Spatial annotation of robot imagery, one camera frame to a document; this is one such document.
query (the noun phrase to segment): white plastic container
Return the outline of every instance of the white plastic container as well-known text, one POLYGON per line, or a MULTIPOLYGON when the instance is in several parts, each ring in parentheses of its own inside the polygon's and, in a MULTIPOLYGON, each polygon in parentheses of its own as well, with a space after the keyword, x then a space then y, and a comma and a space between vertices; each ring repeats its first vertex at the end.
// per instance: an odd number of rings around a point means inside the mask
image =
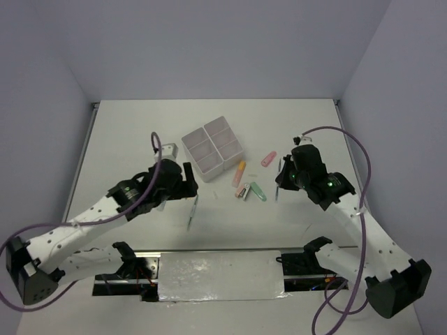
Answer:
POLYGON ((244 156, 244 149, 225 117, 182 137, 182 144, 189 161, 205 182, 239 163, 244 156))

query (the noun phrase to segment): white wall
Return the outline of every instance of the white wall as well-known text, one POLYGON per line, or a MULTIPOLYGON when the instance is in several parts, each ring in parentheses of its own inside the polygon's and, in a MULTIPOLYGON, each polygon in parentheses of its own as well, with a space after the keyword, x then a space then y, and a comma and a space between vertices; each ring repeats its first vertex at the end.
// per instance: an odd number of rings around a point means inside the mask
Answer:
MULTIPOLYGON (((3 241, 25 225, 61 219, 91 108, 26 1, 1 2, 0 49, 3 241)), ((0 288, 19 302, 4 257, 0 288)), ((19 313, 0 304, 0 333, 15 334, 19 321, 19 313)))
POLYGON ((393 0, 341 107, 371 154, 372 211, 432 266, 416 302, 424 334, 447 334, 447 1, 393 0))
POLYGON ((390 0, 33 0, 93 101, 336 98, 390 0))

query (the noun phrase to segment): orange marker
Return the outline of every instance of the orange marker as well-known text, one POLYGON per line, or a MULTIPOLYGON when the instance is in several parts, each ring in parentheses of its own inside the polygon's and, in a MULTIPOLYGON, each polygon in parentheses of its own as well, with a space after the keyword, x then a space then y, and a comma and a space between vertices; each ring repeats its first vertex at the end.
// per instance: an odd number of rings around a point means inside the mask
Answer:
POLYGON ((240 180, 242 178, 242 174, 244 173, 244 170, 245 170, 245 165, 247 165, 245 163, 245 161, 240 161, 239 166, 237 167, 236 174, 235 174, 235 177, 233 179, 233 182, 231 183, 232 187, 238 187, 239 186, 240 180))

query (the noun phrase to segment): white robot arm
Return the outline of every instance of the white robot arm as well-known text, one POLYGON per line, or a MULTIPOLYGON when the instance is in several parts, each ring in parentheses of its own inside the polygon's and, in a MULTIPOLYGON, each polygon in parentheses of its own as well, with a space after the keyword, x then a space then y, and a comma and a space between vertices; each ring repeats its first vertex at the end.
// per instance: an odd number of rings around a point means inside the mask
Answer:
POLYGON ((136 269, 149 278, 151 269, 144 258, 137 258, 125 242, 107 248, 82 248, 108 230, 146 214, 167 200, 197 196, 198 185, 190 163, 182 169, 176 164, 177 146, 162 146, 161 168, 154 187, 147 197, 125 216, 102 223, 128 209, 140 199, 149 185, 154 167, 132 179, 123 180, 108 191, 96 204, 61 227, 22 241, 15 237, 6 244, 6 268, 24 305, 36 304, 49 297, 59 285, 96 274, 119 274, 126 278, 136 269), (95 224, 82 225, 86 222, 95 224))
MULTIPOLYGON (((312 144, 300 144, 284 157, 284 167, 276 182, 280 188, 305 191, 341 224, 357 246, 362 246, 360 214, 365 218, 366 258, 360 281, 369 304, 384 318, 396 313, 423 296, 432 272, 424 260, 415 262, 382 229, 374 217, 359 208, 354 187, 340 173, 328 173, 319 150, 312 144)), ((319 237, 304 247, 307 266, 330 269, 354 283, 360 259, 338 248, 330 239, 319 237)))

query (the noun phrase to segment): pen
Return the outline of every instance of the pen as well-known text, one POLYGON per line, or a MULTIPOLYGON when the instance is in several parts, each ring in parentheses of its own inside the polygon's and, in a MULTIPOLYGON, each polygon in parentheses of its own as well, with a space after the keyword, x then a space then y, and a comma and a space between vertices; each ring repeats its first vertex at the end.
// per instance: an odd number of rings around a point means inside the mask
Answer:
POLYGON ((196 199, 194 200, 193 208, 191 208, 191 213, 189 214, 189 220, 188 220, 188 228, 186 230, 189 230, 189 228, 191 227, 191 221, 193 220, 194 214, 196 212, 197 202, 198 202, 198 194, 196 196, 196 199))
MULTIPOLYGON (((278 162, 278 174, 281 173, 281 159, 279 159, 278 162)), ((279 195, 279 184, 277 184, 276 192, 274 193, 274 201, 278 202, 278 195, 279 195)))

